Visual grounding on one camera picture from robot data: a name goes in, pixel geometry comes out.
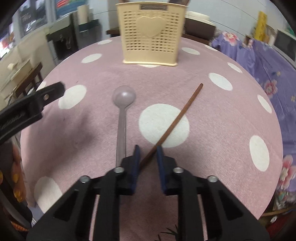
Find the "hand with yellow nails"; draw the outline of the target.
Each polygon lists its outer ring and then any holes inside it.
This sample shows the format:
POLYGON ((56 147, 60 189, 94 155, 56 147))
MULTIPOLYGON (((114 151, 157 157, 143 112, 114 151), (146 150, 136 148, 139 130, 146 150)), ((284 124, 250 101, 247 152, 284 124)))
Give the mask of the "hand with yellow nails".
POLYGON ((6 178, 13 189, 14 197, 20 203, 27 196, 21 161, 19 150, 12 142, 1 145, 1 184, 6 178))

